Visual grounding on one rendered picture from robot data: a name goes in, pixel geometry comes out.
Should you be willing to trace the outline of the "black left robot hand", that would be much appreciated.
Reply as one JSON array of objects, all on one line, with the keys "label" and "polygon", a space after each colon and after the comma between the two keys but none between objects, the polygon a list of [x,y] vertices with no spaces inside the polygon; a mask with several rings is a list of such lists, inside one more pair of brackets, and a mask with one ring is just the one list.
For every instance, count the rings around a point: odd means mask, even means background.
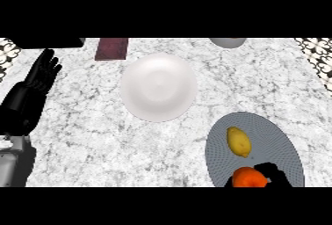
[{"label": "black left robot hand", "polygon": [[35,129],[60,69],[54,50],[46,48],[0,104],[0,135],[22,136]]}]

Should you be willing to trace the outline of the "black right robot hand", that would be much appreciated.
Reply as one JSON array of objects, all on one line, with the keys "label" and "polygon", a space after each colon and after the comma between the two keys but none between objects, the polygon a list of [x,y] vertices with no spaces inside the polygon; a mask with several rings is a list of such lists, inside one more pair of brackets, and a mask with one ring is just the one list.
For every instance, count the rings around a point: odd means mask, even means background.
[{"label": "black right robot hand", "polygon": [[[267,185],[265,188],[273,187],[291,187],[291,183],[288,181],[288,178],[285,176],[283,171],[277,169],[277,166],[274,163],[260,163],[252,166],[252,168],[265,176],[267,178]],[[234,187],[232,185],[232,176],[227,180],[227,183],[224,185],[226,187]]]}]

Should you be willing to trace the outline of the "grey round placemat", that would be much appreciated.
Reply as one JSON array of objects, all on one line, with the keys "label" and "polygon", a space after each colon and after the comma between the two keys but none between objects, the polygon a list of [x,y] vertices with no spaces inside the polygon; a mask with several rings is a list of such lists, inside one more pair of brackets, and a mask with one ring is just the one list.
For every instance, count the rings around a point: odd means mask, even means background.
[{"label": "grey round placemat", "polygon": [[[248,157],[236,156],[229,148],[227,129],[239,128],[249,136],[252,152]],[[305,186],[305,174],[295,146],[282,129],[260,115],[233,112],[224,115],[211,127],[205,160],[211,182],[223,187],[233,172],[245,166],[274,163],[283,171],[292,187]]]}]

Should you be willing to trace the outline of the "yellow squash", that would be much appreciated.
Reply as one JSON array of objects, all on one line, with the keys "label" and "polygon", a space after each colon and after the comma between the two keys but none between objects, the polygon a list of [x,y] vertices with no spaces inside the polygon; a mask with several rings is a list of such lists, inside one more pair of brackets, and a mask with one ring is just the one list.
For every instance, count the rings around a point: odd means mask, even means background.
[{"label": "yellow squash", "polygon": [[252,142],[246,133],[237,127],[227,128],[227,143],[236,156],[248,157],[252,152]]}]

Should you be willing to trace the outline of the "white round plate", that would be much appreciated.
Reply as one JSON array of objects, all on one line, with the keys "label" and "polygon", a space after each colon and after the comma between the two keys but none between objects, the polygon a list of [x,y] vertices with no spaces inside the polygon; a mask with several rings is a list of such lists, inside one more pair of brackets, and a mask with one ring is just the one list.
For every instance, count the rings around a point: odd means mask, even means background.
[{"label": "white round plate", "polygon": [[192,106],[196,94],[193,70],[171,54],[144,56],[122,73],[122,103],[142,120],[164,122],[175,119]]}]

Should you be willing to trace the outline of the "orange round fruit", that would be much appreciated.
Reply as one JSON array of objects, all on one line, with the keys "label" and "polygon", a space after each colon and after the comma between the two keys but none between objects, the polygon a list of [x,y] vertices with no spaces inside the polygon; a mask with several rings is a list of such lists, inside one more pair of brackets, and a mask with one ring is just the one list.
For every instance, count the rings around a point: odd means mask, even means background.
[{"label": "orange round fruit", "polygon": [[265,176],[252,168],[240,167],[232,175],[234,187],[265,187],[268,181]]}]

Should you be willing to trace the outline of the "black appliance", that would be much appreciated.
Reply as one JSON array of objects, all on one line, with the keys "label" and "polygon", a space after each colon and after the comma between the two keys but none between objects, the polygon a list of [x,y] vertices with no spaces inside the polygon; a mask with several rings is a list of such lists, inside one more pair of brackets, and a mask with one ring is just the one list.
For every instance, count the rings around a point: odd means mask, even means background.
[{"label": "black appliance", "polygon": [[23,49],[82,47],[84,38],[10,38]]}]

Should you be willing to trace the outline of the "grey bowl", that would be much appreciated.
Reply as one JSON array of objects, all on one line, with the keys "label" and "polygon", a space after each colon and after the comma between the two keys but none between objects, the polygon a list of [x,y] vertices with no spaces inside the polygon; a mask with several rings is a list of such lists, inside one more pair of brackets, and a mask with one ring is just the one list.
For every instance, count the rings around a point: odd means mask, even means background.
[{"label": "grey bowl", "polygon": [[243,44],[246,39],[245,38],[211,38],[209,40],[218,47],[236,48]]}]

